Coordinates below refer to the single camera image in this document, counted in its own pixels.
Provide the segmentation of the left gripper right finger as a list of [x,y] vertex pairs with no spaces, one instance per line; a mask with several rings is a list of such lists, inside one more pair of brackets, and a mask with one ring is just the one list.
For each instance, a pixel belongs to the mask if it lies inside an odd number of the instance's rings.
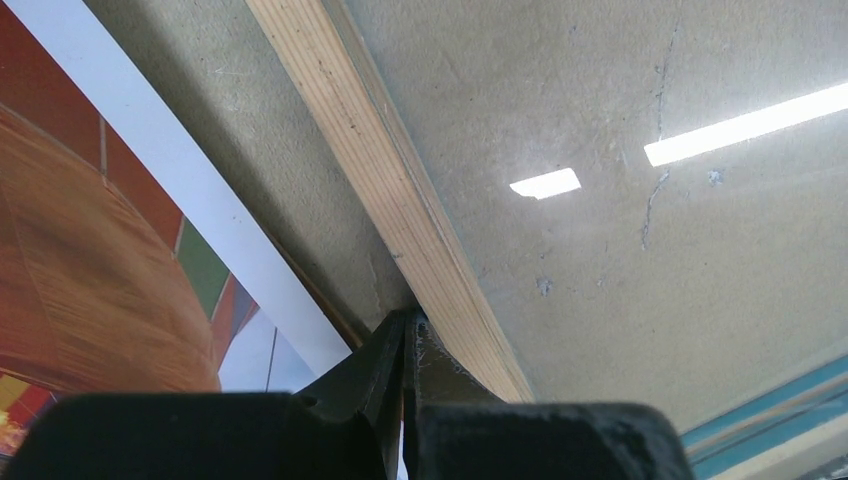
[[692,479],[682,441],[641,403],[510,403],[405,320],[403,457],[411,479]]

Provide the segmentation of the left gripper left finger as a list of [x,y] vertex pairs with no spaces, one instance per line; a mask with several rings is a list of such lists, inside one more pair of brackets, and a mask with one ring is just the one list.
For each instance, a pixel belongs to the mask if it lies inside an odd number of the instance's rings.
[[390,479],[398,465],[406,315],[391,313],[306,388],[100,393],[30,429],[10,479]]

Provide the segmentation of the blue wooden picture frame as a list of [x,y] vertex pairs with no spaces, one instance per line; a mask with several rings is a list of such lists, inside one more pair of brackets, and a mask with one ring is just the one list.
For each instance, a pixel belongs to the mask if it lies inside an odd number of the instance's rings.
[[847,454],[843,1],[253,1],[447,348],[663,411],[705,479]]

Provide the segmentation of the hot air balloon photo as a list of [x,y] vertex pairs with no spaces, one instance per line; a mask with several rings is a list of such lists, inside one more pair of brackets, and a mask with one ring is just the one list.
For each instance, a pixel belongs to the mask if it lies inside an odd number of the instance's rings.
[[254,313],[319,376],[351,353],[293,272],[251,292],[17,16],[1,7],[1,452],[60,401],[219,392]]

